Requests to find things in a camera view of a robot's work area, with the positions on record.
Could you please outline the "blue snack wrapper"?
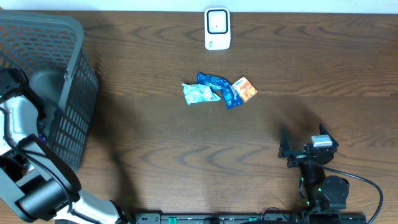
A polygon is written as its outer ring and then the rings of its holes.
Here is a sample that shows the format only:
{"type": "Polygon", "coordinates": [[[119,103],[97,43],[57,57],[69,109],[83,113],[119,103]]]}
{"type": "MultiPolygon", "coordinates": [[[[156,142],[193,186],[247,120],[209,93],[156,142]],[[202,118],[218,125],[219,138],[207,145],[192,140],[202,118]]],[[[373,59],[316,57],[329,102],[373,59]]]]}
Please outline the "blue snack wrapper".
{"type": "Polygon", "coordinates": [[[223,99],[226,102],[227,109],[232,109],[235,106],[243,104],[243,100],[238,93],[233,89],[232,84],[225,78],[198,73],[197,83],[210,87],[212,91],[220,91],[223,99]]]}

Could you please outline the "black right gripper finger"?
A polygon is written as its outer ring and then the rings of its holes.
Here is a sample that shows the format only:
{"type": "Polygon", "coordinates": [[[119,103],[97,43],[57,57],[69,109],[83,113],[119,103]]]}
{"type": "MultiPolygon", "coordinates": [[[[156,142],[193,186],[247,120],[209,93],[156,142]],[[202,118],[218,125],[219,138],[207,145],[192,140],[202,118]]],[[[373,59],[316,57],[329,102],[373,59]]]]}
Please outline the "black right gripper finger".
{"type": "Polygon", "coordinates": [[[335,142],[336,142],[336,140],[335,140],[335,139],[333,138],[333,136],[327,131],[326,127],[325,127],[322,123],[319,124],[319,131],[320,131],[320,135],[327,135],[327,136],[331,139],[332,143],[335,143],[335,142]]]}
{"type": "Polygon", "coordinates": [[[280,146],[278,151],[278,158],[287,158],[292,154],[292,149],[287,138],[285,129],[281,129],[280,146]]]}

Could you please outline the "orange snack packet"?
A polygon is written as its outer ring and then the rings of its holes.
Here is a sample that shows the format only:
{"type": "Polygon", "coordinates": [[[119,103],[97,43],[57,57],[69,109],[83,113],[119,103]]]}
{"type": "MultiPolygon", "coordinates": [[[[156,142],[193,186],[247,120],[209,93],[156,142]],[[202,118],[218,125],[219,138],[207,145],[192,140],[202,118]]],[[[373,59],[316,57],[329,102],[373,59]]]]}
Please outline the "orange snack packet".
{"type": "Polygon", "coordinates": [[[246,77],[241,77],[239,80],[236,80],[232,87],[245,103],[257,93],[257,89],[246,77]]]}

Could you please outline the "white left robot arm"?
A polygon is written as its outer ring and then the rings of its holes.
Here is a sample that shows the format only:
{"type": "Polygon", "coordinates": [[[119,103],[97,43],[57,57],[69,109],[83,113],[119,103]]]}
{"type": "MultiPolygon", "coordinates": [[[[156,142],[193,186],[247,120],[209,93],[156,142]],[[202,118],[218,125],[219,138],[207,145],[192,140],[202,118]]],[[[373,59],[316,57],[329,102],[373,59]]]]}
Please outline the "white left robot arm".
{"type": "Polygon", "coordinates": [[[48,147],[56,108],[45,101],[22,70],[1,70],[1,198],[29,223],[132,223],[113,201],[82,190],[75,172],[48,147]]]}

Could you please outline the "light teal snack packet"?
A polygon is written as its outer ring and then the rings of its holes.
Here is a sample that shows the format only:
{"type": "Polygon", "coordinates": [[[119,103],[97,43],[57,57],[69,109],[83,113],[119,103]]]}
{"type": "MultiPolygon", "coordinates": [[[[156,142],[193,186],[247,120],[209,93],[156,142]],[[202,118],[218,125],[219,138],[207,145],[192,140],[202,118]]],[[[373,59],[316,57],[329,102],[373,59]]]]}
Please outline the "light teal snack packet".
{"type": "Polygon", "coordinates": [[[192,103],[220,101],[220,97],[209,86],[202,84],[182,84],[187,105],[192,103]]]}

